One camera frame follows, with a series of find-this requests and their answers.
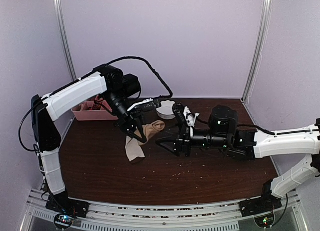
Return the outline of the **tan ribbed sock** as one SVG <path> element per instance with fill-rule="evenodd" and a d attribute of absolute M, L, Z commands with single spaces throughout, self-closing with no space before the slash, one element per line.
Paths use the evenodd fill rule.
<path fill-rule="evenodd" d="M 166 124 L 162 120 L 156 120 L 152 123 L 143 126 L 143 134 L 146 137 L 146 142 L 153 138 L 156 134 L 162 132 L 166 127 Z"/>

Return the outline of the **cream sock brown trim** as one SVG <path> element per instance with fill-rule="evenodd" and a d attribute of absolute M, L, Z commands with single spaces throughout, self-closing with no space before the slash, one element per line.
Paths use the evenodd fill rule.
<path fill-rule="evenodd" d="M 131 164 L 137 164 L 146 158 L 139 142 L 129 136 L 126 137 L 125 152 Z"/>

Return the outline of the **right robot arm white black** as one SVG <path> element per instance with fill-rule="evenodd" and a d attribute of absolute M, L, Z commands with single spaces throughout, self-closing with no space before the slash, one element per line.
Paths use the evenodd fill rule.
<path fill-rule="evenodd" d="M 160 138 L 156 144 L 175 156 L 190 156 L 192 149 L 217 149 L 228 157 L 254 161 L 271 156 L 305 154 L 296 166 L 278 178 L 266 182 L 256 201 L 259 211 L 268 211 L 276 200 L 320 174 L 320 121 L 307 127 L 268 131 L 256 125 L 239 124 L 238 113 L 223 105 L 211 111 L 208 129 L 197 129 L 198 113 L 181 103 L 173 105 L 178 134 Z"/>

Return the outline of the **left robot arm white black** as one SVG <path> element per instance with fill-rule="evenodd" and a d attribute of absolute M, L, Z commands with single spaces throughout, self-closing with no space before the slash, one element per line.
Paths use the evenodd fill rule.
<path fill-rule="evenodd" d="M 153 98 L 129 103 L 129 97 L 139 93 L 141 85 L 137 76 L 124 74 L 122 70 L 102 64 L 83 77 L 44 96 L 35 95 L 31 99 L 31 124 L 35 143 L 26 151 L 39 158 L 40 170 L 47 182 L 48 191 L 53 195 L 52 204 L 61 213 L 72 209 L 72 202 L 63 194 L 66 186 L 63 180 L 59 152 L 62 137 L 55 122 L 72 108 L 84 101 L 99 96 L 110 106 L 111 114 L 117 117 L 116 125 L 128 137 L 140 142 L 147 140 L 143 134 L 143 110 L 152 107 Z"/>

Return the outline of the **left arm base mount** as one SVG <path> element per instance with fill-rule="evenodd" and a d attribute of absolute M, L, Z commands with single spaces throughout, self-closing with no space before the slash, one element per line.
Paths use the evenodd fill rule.
<path fill-rule="evenodd" d="M 87 217 L 90 204 L 87 201 L 69 198 L 67 190 L 59 194 L 46 190 L 41 198 L 45 194 L 48 194 L 45 208 L 57 213 L 53 218 L 53 224 L 59 231 L 69 229 L 77 218 Z"/>

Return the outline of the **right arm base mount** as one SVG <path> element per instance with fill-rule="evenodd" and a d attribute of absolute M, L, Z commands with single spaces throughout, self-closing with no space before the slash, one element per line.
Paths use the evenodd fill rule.
<path fill-rule="evenodd" d="M 255 224 L 262 229 L 276 223 L 274 211 L 282 207 L 282 200 L 273 196 L 247 198 L 239 203 L 242 217 L 254 217 Z"/>

